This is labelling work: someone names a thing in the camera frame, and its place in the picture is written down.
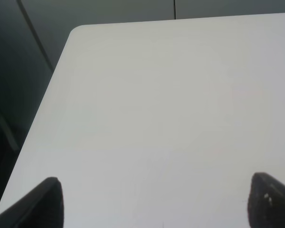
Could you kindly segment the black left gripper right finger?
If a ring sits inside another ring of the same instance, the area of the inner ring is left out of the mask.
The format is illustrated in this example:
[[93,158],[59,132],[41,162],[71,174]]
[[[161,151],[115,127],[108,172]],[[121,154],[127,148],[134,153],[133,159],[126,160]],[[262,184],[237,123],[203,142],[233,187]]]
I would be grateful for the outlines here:
[[285,185],[265,172],[254,173],[247,214],[251,228],[285,228]]

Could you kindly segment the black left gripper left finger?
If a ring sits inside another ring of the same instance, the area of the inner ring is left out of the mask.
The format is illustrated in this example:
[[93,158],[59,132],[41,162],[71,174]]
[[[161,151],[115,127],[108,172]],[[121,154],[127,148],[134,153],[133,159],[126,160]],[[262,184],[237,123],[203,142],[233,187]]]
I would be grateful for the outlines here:
[[62,228],[64,200],[61,182],[48,177],[0,214],[0,228]]

